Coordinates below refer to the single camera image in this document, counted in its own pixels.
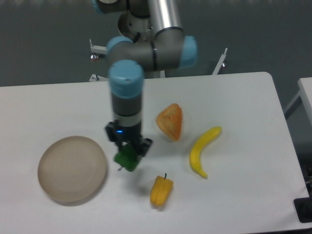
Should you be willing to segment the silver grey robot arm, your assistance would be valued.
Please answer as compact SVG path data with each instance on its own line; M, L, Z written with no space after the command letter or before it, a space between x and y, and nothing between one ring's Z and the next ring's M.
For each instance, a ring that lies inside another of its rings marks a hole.
M105 130L118 148L115 161L122 167L138 164L153 143L141 135L145 74L193 66L197 43L184 34L174 0L95 0L93 6L130 16L132 34L114 37L106 46L113 121Z

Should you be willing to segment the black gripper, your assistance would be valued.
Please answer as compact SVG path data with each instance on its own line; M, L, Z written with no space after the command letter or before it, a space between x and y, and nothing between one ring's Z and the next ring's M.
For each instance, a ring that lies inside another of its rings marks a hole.
M142 138L141 122L126 127L120 125L117 120L110 121L105 126L105 131L108 139L117 146L118 152L124 152L125 146L130 143L136 155L136 162L140 162L141 158L146 156L153 144L150 138Z

